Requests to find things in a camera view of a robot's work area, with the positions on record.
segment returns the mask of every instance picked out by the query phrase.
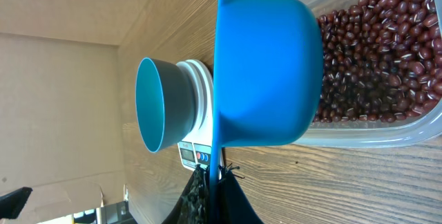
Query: scale platform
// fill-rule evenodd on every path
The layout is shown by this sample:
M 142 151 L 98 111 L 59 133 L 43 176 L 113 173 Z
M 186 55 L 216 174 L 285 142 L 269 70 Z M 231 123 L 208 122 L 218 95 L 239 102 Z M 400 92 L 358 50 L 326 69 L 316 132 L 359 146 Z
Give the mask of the scale platform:
M 178 149 L 182 166 L 194 170 L 196 165 L 207 168 L 210 164 L 213 137 L 213 79 L 207 67 L 200 61 L 188 59 L 177 63 L 187 75 L 195 94 L 195 122 Z

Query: digital scale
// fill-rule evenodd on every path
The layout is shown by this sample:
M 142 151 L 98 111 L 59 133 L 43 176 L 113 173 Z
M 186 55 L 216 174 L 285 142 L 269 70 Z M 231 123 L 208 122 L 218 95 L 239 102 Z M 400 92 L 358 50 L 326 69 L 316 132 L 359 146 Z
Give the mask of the digital scale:
M 200 61 L 188 59 L 177 63 L 187 75 L 195 94 L 195 122 L 191 131 L 178 142 L 182 166 L 194 170 L 196 165 L 206 169 L 210 163 L 213 137 L 213 79 L 207 67 Z

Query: blue scoop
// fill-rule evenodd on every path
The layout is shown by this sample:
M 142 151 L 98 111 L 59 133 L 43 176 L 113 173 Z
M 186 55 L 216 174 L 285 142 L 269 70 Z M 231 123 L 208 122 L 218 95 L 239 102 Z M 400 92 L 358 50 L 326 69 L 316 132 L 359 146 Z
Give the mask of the blue scoop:
M 313 13 L 298 0 L 218 0 L 213 144 L 289 144 L 320 99 L 323 47 Z M 218 168 L 211 167 L 211 187 Z

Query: clear plastic container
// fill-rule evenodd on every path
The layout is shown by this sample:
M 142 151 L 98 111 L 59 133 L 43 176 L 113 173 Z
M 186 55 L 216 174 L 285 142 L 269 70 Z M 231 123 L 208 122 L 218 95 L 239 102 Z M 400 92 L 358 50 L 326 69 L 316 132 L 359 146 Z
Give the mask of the clear plastic container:
M 316 17 L 348 9 L 358 0 L 300 0 Z M 441 25 L 442 0 L 434 0 Z M 426 115 L 388 124 L 377 122 L 313 123 L 296 144 L 325 147 L 397 147 L 424 141 L 442 133 L 442 103 Z

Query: blue cup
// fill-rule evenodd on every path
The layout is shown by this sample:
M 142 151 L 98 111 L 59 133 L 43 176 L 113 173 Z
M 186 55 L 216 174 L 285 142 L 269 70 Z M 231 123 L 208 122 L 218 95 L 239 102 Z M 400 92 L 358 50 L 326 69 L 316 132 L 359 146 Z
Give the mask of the blue cup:
M 178 143 L 193 126 L 193 88 L 175 64 L 150 58 L 141 61 L 135 105 L 141 136 L 150 152 Z

